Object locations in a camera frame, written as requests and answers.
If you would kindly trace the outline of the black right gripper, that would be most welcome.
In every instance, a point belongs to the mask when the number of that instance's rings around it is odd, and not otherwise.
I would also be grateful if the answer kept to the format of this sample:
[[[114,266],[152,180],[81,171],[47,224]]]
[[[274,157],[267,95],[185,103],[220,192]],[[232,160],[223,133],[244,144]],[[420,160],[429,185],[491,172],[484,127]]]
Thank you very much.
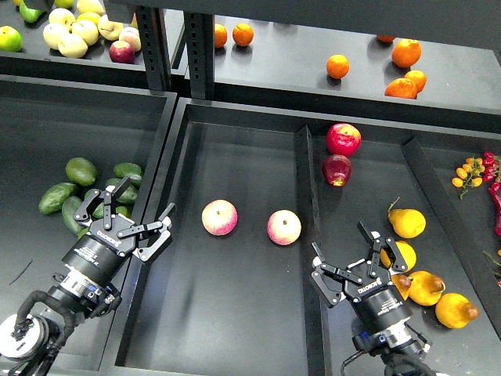
[[[362,279],[350,270],[330,265],[318,244],[312,242],[311,246],[315,251],[312,260],[312,283],[328,307],[337,305],[345,295],[366,332],[379,333],[407,321],[412,316],[412,310],[391,280],[391,275],[404,273],[408,265],[393,237],[382,237],[378,233],[374,235],[363,221],[357,223],[357,228],[369,245],[368,277]],[[382,251],[386,252],[390,269],[383,270],[379,275]],[[327,279],[333,280],[339,288],[331,289]]]

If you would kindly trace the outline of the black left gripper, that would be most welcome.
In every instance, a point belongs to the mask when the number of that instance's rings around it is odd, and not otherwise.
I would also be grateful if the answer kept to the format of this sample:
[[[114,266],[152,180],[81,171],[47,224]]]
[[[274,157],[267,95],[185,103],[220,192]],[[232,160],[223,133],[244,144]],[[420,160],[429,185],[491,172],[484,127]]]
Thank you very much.
[[[116,200],[131,184],[125,176],[116,186],[94,189],[73,215],[76,222],[89,227],[89,234],[82,236],[62,261],[96,283],[111,282],[131,255],[143,263],[153,262],[172,241],[174,203],[168,204],[157,221],[148,224],[135,226],[122,214],[113,217]],[[92,213],[100,204],[103,204],[103,217],[92,222]]]

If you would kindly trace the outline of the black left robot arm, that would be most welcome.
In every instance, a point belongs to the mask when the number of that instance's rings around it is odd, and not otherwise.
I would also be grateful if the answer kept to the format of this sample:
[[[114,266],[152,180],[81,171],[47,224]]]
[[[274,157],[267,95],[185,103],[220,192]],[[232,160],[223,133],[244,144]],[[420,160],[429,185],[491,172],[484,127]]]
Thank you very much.
[[[124,264],[132,256],[151,262],[171,243],[175,204],[147,224],[117,212],[117,200],[131,184],[124,177],[104,190],[94,189],[74,211],[74,221],[85,232],[63,257],[67,274],[48,291],[32,291],[1,324],[1,355],[14,363],[7,375],[46,375],[78,325],[121,304],[121,291],[112,280]]]

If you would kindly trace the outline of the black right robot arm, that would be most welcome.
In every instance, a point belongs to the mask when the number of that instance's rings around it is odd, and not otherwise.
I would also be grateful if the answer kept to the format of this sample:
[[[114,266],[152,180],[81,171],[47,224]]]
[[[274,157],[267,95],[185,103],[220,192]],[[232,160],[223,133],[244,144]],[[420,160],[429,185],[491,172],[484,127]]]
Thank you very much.
[[[410,285],[409,266],[396,241],[357,227],[369,251],[366,258],[344,268],[330,265],[316,242],[312,243],[312,284],[329,308],[346,300],[362,325],[352,338],[356,352],[343,361],[340,373],[360,356],[380,357],[385,375],[437,375],[424,362],[432,342],[409,324],[413,312],[397,283]]]

